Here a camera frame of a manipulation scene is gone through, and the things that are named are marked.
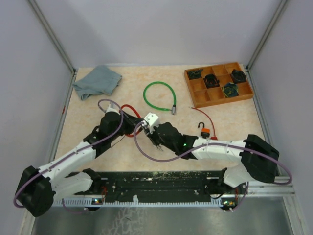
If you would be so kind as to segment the green cable lock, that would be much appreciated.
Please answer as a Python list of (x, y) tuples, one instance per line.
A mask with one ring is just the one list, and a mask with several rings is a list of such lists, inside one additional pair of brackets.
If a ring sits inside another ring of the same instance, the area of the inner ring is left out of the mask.
[[(147, 92), (151, 89), (152, 86), (164, 86), (166, 87), (171, 95), (172, 95), (172, 106), (164, 106), (169, 104), (169, 101), (166, 101), (166, 98), (169, 98), (167, 94), (157, 92), (153, 95), (147, 95)], [(151, 108), (156, 109), (158, 111), (164, 111), (164, 112), (170, 112), (172, 115), (175, 115), (177, 112), (177, 96), (174, 91), (174, 89), (167, 83), (163, 81), (153, 81), (150, 83), (147, 83), (143, 92), (142, 97), (144, 102)]]

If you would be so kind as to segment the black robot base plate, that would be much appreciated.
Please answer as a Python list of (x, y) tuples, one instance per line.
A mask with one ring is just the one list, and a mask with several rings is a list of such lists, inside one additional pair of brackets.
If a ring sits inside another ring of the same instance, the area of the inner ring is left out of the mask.
[(99, 172), (101, 180), (85, 195), (103, 195), (106, 202), (140, 203), (209, 202), (245, 192), (245, 185), (232, 188), (220, 171)]

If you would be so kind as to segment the orange black padlock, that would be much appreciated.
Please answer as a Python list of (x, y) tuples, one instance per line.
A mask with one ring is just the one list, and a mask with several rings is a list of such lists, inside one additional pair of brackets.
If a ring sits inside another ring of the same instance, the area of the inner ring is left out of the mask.
[(205, 128), (205, 124), (203, 122), (198, 123), (198, 128), (201, 130), (201, 137), (202, 138), (209, 138), (210, 137), (210, 130)]

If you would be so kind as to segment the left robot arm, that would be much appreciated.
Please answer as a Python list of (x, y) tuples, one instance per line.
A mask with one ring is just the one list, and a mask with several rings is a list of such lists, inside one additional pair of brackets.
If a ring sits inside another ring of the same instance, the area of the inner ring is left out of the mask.
[(107, 151), (119, 136), (134, 132), (142, 120), (125, 112), (107, 111), (100, 124), (71, 151), (39, 168), (29, 166), (23, 171), (14, 205), (39, 217), (54, 202), (73, 194), (83, 191), (98, 193), (102, 183), (93, 170), (85, 169), (74, 176), (70, 174)]

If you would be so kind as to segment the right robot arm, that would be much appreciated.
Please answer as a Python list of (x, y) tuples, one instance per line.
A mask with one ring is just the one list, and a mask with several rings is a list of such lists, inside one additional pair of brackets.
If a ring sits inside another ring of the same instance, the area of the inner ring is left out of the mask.
[(219, 190), (225, 194), (245, 182), (273, 184), (275, 181), (279, 152), (257, 135), (249, 134), (239, 141), (219, 141), (183, 135), (168, 122), (152, 127), (142, 124), (142, 128), (155, 146), (170, 149), (178, 158), (234, 163), (222, 170), (218, 182)]

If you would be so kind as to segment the red translucent cable lock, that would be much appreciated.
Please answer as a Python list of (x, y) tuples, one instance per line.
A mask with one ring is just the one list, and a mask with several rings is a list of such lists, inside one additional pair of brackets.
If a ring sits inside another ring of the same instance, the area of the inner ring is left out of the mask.
[[(136, 118), (137, 118), (137, 119), (140, 119), (140, 118), (141, 118), (140, 114), (138, 113), (138, 111), (137, 111), (133, 106), (131, 106), (131, 105), (129, 105), (129, 104), (124, 104), (124, 105), (121, 106), (121, 109), (124, 109), (124, 108), (129, 108), (130, 110), (132, 110), (132, 112), (136, 115)], [(130, 118), (135, 119), (134, 116), (132, 116), (132, 115), (130, 115), (130, 114), (128, 114), (128, 113), (126, 113), (126, 114), (127, 114)], [(140, 129), (136, 132), (136, 135), (138, 135), (141, 131), (142, 131), (142, 128), (140, 128)]]

